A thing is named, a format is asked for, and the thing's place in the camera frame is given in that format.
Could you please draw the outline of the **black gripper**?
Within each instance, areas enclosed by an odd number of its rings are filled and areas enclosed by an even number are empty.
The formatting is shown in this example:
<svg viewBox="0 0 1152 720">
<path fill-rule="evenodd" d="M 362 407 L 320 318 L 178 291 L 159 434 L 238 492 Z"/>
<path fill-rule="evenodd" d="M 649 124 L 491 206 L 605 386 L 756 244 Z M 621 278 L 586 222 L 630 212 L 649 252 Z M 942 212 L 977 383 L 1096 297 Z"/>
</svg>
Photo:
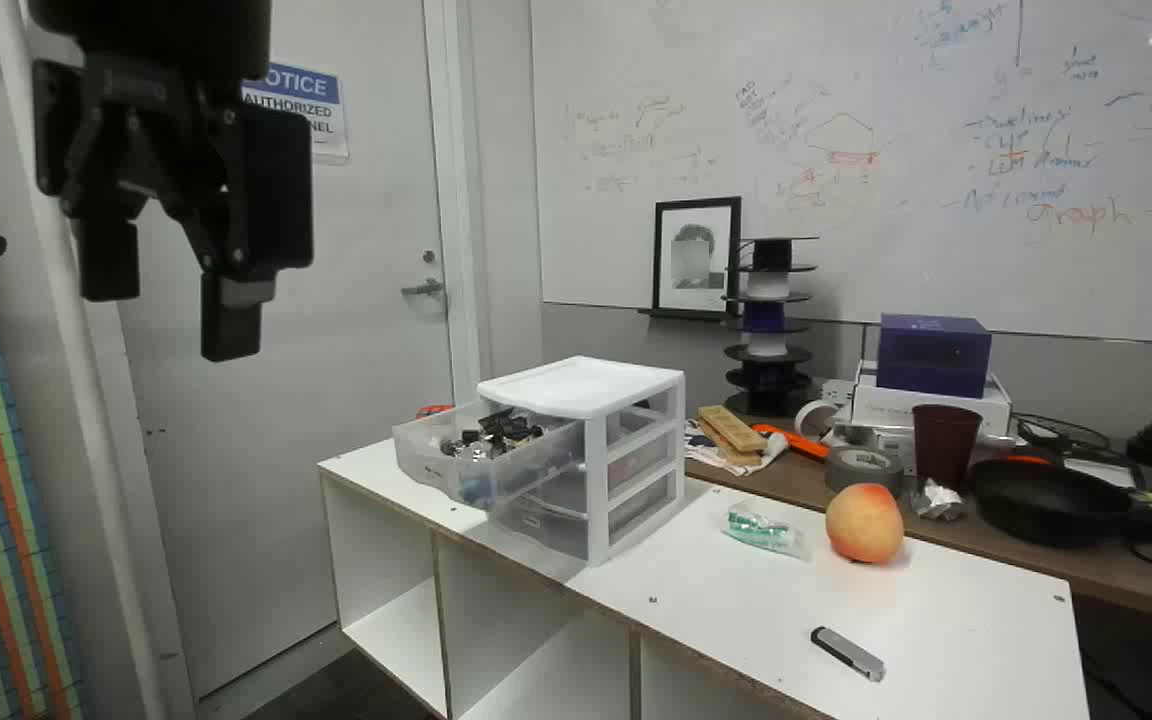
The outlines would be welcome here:
<svg viewBox="0 0 1152 720">
<path fill-rule="evenodd" d="M 26 0 L 83 63 L 30 63 L 37 188 L 71 218 L 78 291 L 141 291 L 134 214 L 156 199 L 186 235 L 201 351 L 258 351 L 278 266 L 310 264 L 310 128 L 248 105 L 266 72 L 272 0 Z"/>
</svg>

